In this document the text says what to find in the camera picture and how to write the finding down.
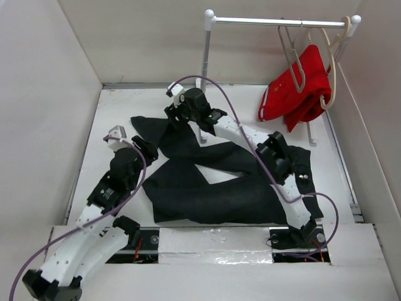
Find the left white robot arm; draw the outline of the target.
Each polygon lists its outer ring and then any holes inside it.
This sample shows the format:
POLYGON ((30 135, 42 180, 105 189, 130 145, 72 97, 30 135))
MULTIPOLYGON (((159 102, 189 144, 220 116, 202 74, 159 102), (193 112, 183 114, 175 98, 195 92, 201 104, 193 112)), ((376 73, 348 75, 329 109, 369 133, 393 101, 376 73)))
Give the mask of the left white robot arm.
POLYGON ((89 195, 73 230, 54 240, 59 248, 22 279, 35 300, 79 300, 82 287, 122 248, 134 248, 140 224, 120 210, 138 192, 148 166, 158 159, 156 146, 139 136, 104 138, 114 151, 109 170, 89 195))

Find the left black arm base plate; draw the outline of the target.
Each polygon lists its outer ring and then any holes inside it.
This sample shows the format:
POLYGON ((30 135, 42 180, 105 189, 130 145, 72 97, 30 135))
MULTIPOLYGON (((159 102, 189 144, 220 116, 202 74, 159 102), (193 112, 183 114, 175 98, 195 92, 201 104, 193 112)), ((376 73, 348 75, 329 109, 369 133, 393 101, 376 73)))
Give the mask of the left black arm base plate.
POLYGON ((159 228, 141 228, 136 245, 116 252, 108 264, 153 264, 159 262, 159 228))

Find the black denim trousers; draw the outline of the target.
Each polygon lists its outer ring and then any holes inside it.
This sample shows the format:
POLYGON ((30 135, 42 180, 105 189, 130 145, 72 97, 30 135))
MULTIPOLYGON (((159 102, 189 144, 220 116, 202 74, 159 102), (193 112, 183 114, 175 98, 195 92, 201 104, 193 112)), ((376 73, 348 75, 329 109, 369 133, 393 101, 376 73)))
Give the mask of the black denim trousers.
POLYGON ((189 125, 136 116, 134 129, 167 161, 142 187, 157 223, 188 219, 200 224, 286 225, 286 214, 250 152, 232 142, 199 145, 189 125))

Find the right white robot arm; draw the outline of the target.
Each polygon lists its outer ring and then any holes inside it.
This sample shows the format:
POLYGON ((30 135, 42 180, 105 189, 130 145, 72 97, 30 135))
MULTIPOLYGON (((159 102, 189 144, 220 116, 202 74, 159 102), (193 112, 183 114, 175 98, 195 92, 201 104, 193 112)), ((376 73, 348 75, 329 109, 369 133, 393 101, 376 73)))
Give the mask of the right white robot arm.
POLYGON ((225 111, 212 108, 200 88, 186 90, 170 86, 166 92, 172 105, 165 109, 168 120, 176 127, 188 122, 201 130, 226 139, 253 154, 278 195, 289 228, 291 248, 307 248, 317 235, 317 224, 303 202, 296 185, 293 161, 284 136, 275 131, 266 134, 240 123, 225 111))

